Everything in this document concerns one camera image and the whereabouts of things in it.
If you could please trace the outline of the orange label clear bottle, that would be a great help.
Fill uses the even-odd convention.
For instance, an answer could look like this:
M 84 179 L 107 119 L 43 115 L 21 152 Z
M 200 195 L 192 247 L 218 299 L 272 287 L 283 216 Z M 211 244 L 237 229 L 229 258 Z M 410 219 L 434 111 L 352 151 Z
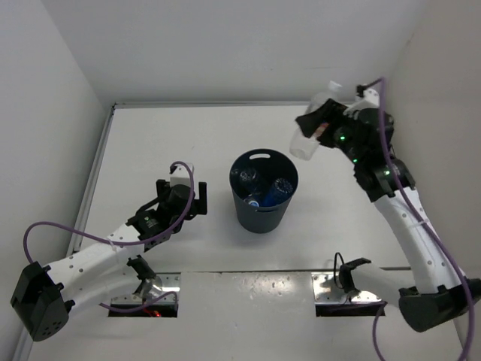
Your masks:
M 340 84 L 331 80 L 326 91 L 317 93 L 311 98 L 304 115 L 319 109 L 328 99 L 338 100 L 341 89 Z M 312 158 L 318 146 L 319 142 L 314 137 L 304 137 L 300 126 L 298 126 L 292 136 L 289 152 L 296 158 L 308 161 Z

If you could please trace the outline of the clear bottle white cap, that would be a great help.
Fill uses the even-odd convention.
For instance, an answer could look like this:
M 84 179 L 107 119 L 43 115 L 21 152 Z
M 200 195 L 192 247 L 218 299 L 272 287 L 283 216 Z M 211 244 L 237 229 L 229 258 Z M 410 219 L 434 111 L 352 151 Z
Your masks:
M 239 196 L 253 196 L 263 199 L 268 191 L 268 183 L 255 168 L 235 168 L 231 171 L 231 181 Z

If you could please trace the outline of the blue cap clear bottle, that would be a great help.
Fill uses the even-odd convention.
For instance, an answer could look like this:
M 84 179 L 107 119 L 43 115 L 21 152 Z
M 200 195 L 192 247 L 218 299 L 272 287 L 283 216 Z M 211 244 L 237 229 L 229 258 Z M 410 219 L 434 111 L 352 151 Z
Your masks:
M 277 178 L 266 193 L 263 200 L 265 207 L 273 207 L 282 204 L 294 193 L 293 185 L 285 178 Z

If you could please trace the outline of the blue label Pocari bottle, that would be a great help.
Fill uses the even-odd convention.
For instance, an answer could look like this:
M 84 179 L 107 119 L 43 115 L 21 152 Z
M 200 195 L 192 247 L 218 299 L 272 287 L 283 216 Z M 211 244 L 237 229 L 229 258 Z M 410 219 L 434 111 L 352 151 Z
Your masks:
M 244 202 L 253 207 L 265 207 L 265 195 L 261 193 L 251 193 L 244 198 Z

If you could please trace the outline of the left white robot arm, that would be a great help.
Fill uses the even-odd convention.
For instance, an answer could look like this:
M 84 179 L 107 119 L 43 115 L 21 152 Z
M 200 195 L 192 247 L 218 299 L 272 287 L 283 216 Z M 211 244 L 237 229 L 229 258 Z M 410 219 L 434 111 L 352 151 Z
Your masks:
M 35 342 L 55 335 L 71 316 L 126 293 L 150 297 L 156 273 L 142 257 L 207 213 L 207 184 L 156 182 L 157 197 L 109 234 L 64 259 L 29 263 L 20 273 L 11 306 Z

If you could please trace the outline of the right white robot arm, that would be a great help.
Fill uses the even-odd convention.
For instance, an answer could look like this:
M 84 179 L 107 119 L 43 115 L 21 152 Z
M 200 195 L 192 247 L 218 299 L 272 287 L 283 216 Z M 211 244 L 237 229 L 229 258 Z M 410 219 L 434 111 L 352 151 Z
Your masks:
M 375 105 L 354 108 L 328 99 L 295 122 L 305 138 L 337 148 L 353 163 L 356 182 L 390 226 L 413 272 L 414 284 L 404 286 L 369 259 L 355 259 L 340 267 L 343 290 L 364 286 L 384 296 L 417 332 L 467 313 L 480 300 L 480 280 L 456 272 L 425 229 L 428 219 L 413 176 L 390 152 L 393 118 Z

